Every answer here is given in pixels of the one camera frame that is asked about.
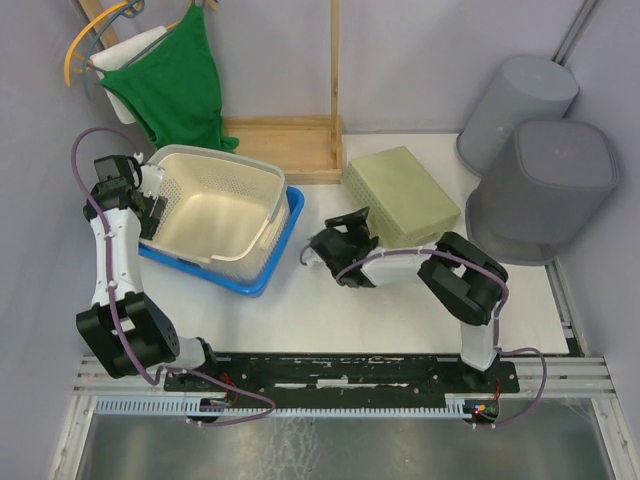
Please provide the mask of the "blue plastic tub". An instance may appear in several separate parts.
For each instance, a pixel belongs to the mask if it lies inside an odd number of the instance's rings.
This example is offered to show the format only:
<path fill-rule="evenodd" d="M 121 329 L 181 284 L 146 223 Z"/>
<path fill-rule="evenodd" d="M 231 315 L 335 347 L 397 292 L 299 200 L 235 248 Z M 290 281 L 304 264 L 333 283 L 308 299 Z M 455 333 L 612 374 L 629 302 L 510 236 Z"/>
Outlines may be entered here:
<path fill-rule="evenodd" d="M 263 271 L 250 284 L 242 284 L 237 281 L 232 281 L 221 275 L 209 272 L 201 267 L 197 267 L 195 264 L 190 264 L 184 260 L 171 258 L 164 253 L 155 252 L 143 244 L 139 246 L 139 254 L 144 258 L 173 268 L 187 275 L 206 280 L 236 294 L 245 297 L 257 298 L 261 296 L 266 290 L 268 283 L 272 275 L 274 274 L 278 263 L 286 249 L 286 246 L 293 234 L 296 223 L 304 207 L 305 197 L 303 193 L 294 186 L 287 187 L 286 199 L 290 210 L 289 219 L 287 220 L 280 238 L 278 239 Z"/>

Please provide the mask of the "pale green plastic tray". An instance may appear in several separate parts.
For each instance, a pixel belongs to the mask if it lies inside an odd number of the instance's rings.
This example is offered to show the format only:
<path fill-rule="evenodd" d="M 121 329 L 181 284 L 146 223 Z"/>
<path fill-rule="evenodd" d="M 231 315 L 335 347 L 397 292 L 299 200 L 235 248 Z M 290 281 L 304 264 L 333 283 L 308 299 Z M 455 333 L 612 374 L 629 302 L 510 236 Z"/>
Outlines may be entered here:
<path fill-rule="evenodd" d="M 387 248 L 435 241 L 453 229 L 460 208 L 404 146 L 349 161 L 342 184 L 356 205 L 369 209 L 367 224 Z"/>

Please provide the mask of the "cream plastic basket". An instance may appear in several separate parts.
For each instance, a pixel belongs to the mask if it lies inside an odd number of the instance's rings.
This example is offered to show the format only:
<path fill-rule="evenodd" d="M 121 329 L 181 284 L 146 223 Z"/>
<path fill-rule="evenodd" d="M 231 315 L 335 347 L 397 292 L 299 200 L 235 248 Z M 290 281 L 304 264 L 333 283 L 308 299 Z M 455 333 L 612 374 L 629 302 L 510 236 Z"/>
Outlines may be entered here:
<path fill-rule="evenodd" d="M 154 253 L 249 284 L 266 268 L 290 209 L 287 180 L 277 166 L 185 145 L 156 151 L 166 199 L 159 226 L 141 242 Z"/>

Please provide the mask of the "grey slotted laundry basket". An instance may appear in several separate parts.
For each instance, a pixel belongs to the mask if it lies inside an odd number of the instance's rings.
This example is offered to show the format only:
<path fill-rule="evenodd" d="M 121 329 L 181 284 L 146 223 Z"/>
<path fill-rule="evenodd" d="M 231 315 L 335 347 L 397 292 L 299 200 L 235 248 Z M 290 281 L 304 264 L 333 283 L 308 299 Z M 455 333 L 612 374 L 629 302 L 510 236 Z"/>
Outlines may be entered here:
<path fill-rule="evenodd" d="M 569 119 L 519 124 L 466 202 L 468 239 L 501 263 L 551 263 L 618 183 L 611 142 Z"/>

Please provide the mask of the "grey round plastic bin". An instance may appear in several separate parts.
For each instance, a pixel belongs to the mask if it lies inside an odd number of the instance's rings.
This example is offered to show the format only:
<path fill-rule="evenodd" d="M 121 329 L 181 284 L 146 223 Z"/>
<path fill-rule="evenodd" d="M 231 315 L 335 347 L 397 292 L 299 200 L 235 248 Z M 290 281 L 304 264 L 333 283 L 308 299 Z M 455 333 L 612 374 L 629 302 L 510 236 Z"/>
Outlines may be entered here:
<path fill-rule="evenodd" d="M 561 118 L 579 84 L 565 67 L 521 55 L 503 62 L 456 139 L 462 163 L 481 177 L 515 128 L 534 117 Z"/>

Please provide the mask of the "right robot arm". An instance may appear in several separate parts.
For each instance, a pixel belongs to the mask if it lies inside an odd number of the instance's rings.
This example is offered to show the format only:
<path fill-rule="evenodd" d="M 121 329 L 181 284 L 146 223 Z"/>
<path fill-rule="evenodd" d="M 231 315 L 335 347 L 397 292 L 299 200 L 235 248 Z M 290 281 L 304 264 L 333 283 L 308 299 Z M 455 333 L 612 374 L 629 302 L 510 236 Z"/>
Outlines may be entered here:
<path fill-rule="evenodd" d="M 422 283 L 460 323 L 460 382 L 481 391 L 495 379 L 499 315 L 509 296 L 508 273 L 461 235 L 433 244 L 384 248 L 367 224 L 370 209 L 329 218 L 303 248 L 300 262 L 323 263 L 340 286 L 376 288 Z"/>

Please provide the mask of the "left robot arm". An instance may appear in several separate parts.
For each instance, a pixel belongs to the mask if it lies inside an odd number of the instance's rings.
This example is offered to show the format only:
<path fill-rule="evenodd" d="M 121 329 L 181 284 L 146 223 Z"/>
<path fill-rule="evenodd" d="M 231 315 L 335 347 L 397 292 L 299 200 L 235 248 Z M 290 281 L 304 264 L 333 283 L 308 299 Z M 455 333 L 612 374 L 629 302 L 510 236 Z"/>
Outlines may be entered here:
<path fill-rule="evenodd" d="M 78 332 L 115 379 L 159 367 L 212 389 L 221 366 L 210 345 L 179 336 L 142 283 L 139 243 L 154 237 L 167 206 L 159 194 L 163 169 L 127 155 L 99 158 L 94 167 L 98 181 L 83 215 L 96 244 L 97 278 L 90 308 L 76 316 Z"/>

